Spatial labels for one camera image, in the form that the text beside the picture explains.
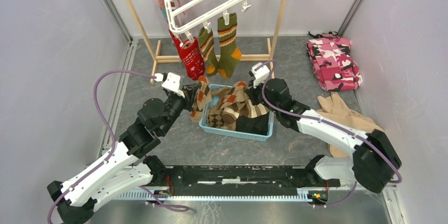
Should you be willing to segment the green striped sock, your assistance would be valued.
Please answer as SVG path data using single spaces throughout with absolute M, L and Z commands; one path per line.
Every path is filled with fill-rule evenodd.
M 218 59 L 214 52 L 213 31 L 208 31 L 204 27 L 202 27 L 199 32 L 198 41 L 201 54 L 205 62 L 207 63 L 206 74 L 209 77 L 214 76 L 218 72 Z
M 225 24 L 223 17 L 218 18 L 217 30 L 220 46 L 218 73 L 224 78 L 232 77 L 242 56 L 236 44 L 237 25 L 237 13 L 229 14 L 228 24 Z

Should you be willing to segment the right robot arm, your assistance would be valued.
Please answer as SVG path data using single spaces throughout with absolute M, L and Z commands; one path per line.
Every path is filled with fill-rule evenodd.
M 346 158 L 324 156 L 305 171 L 308 184 L 318 186 L 325 180 L 345 179 L 373 193 L 389 183 L 401 183 L 402 162 L 386 133 L 373 129 L 355 129 L 320 115 L 316 110 L 293 99 L 285 80 L 273 78 L 274 61 L 252 66 L 247 88 L 250 100 L 263 104 L 285 128 L 311 135 L 344 152 Z

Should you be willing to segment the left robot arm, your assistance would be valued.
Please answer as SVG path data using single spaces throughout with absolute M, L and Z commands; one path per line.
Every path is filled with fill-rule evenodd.
M 166 100 L 150 98 L 137 112 L 136 120 L 119 139 L 105 119 L 97 99 L 99 83 L 94 85 L 94 103 L 113 140 L 111 148 L 87 168 L 64 182 L 53 181 L 47 186 L 53 205 L 47 214 L 47 223 L 57 211 L 63 223 L 86 223 L 96 211 L 123 193 L 151 183 L 161 185 L 166 179 L 164 165 L 148 153 L 160 144 L 170 128 L 184 111 L 192 111 L 198 93 L 197 83 L 184 85 L 183 77 L 174 73 L 153 76 L 128 71 L 129 74 L 161 82 Z

